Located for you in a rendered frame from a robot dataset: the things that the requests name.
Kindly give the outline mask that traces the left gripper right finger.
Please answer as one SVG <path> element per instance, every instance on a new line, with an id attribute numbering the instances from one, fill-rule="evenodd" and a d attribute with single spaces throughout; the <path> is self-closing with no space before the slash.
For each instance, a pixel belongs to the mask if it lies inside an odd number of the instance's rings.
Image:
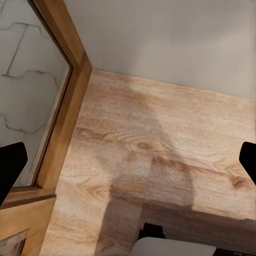
<path id="1" fill-rule="evenodd" d="M 256 144 L 243 142 L 239 161 L 256 185 Z"/>

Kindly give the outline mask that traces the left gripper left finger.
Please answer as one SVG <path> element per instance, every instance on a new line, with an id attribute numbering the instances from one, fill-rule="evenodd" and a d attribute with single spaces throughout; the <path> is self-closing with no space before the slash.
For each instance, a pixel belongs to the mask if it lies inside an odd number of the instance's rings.
<path id="1" fill-rule="evenodd" d="M 23 142 L 0 148 L 0 206 L 28 162 Z"/>

